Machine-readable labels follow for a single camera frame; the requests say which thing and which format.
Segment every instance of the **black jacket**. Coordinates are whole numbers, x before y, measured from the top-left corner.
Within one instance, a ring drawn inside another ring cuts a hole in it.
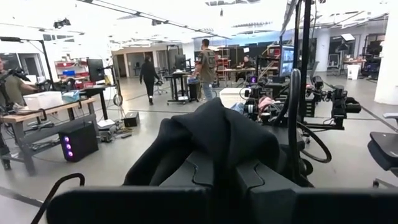
[[[124,185],[159,185],[195,150],[210,155],[215,172],[228,172],[249,159],[259,159],[271,169],[278,170],[283,157],[272,133],[225,108],[221,100],[215,98],[193,113],[164,119],[157,138],[130,168]],[[171,152],[172,159],[163,164],[162,159]],[[159,173],[156,169],[160,163],[162,172]]]
[[[159,76],[156,74],[154,64],[150,61],[147,61],[142,64],[141,72],[139,74],[139,81],[142,81],[144,77],[144,82],[146,83],[154,83],[155,78],[159,79]]]

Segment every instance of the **hair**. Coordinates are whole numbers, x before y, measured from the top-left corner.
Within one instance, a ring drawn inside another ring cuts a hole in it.
[[[210,41],[208,39],[203,39],[201,42],[205,47],[208,47],[210,44]]]
[[[145,55],[145,62],[149,62],[150,60],[150,56],[149,55]]]

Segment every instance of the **trash can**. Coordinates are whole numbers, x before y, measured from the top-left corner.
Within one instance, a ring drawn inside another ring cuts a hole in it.
[[[357,80],[360,65],[347,65],[347,79]]]

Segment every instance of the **black pants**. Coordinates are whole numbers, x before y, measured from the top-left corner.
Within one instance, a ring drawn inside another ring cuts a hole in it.
[[[154,84],[155,84],[155,80],[151,81],[151,80],[144,80],[145,83],[145,87],[147,88],[147,95],[149,98],[149,101],[152,102],[152,96],[154,95]]]
[[[238,82],[238,80],[239,80],[240,78],[243,78],[243,79],[245,80],[245,79],[246,79],[246,73],[245,73],[245,72],[239,72],[239,73],[237,73],[236,76],[235,76],[235,82]]]

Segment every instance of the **chair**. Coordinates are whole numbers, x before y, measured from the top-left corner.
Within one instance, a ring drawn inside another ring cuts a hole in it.
[[[398,124],[398,113],[385,113],[386,119],[395,119]],[[370,133],[371,141],[368,143],[368,149],[373,159],[386,171],[391,171],[398,177],[398,134],[396,133]],[[386,187],[395,187],[383,180],[375,179],[374,187],[382,184]]]
[[[164,70],[164,69],[158,71],[158,76],[159,76],[160,80],[158,80],[157,82],[155,82],[155,86],[156,86],[155,92],[156,92],[157,94],[159,94],[159,95],[161,95],[162,93],[166,93],[166,94],[167,94],[167,91],[165,91],[165,90],[163,90],[163,89],[160,88],[160,87],[163,85],[163,76],[164,76],[164,74],[165,74],[166,72],[167,72],[167,71]]]

